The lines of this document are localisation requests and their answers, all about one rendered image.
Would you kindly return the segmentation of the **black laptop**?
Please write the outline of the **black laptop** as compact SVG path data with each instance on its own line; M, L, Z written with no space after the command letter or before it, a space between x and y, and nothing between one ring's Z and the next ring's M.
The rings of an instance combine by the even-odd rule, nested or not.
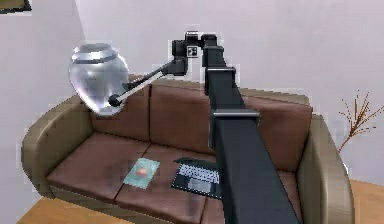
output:
M171 187L217 200L222 199L217 166L213 162L181 157Z

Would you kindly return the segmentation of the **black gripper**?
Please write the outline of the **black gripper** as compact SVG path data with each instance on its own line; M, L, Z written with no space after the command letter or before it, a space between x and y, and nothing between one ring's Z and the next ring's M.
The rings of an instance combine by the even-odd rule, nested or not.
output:
M121 95L113 94L109 97L108 103L113 107L118 107L129 96L143 89L146 85L161 78L164 75L185 76L188 70L188 59L186 53L186 44L184 40L172 41L173 60L166 65L137 78L133 81L123 84L125 92Z

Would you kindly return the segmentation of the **dark framed wall picture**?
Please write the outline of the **dark framed wall picture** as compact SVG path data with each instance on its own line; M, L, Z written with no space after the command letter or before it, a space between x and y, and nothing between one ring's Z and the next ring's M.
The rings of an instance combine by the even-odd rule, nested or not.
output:
M31 11L29 0L0 0L0 14Z

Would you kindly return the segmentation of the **silver round vase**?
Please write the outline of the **silver round vase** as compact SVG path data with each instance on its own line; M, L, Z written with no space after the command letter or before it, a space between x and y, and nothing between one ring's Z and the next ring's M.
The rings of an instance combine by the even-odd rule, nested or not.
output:
M84 44L76 47L68 69L71 85L95 114L112 116L123 109L125 101L111 106L109 98L125 92L129 82L125 59L117 50L105 43Z

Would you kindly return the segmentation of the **brown sofa with tan frame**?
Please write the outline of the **brown sofa with tan frame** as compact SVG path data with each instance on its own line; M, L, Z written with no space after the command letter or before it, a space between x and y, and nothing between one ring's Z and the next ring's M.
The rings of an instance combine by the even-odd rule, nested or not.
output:
M328 128L304 95L242 90L300 224L355 224L349 177ZM181 157L212 162L209 99L199 83L159 80L112 117L78 96L52 108L24 137L24 172L45 197L136 224L226 224L222 204L171 187ZM160 163L146 189L123 183L139 158Z

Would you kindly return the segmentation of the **bare brown twig plant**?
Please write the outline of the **bare brown twig plant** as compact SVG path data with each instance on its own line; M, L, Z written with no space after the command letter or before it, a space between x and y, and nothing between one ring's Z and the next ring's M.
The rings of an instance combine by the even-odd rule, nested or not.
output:
M342 99L341 102L345 106L344 111L339 111L339 114L346 119L347 135L338 148L341 153L347 143L355 136L370 133L376 129L376 126L369 126L368 122L380 114L384 114L384 105L379 106L377 109L371 109L369 101L370 93L367 92L363 97L360 96L360 91L357 91L352 103L349 104L346 100Z

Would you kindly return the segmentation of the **teal book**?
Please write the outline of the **teal book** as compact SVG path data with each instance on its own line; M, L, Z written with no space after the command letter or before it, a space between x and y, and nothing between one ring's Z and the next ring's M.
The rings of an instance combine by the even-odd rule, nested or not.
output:
M124 184L146 189L160 163L147 158L139 158L123 180Z

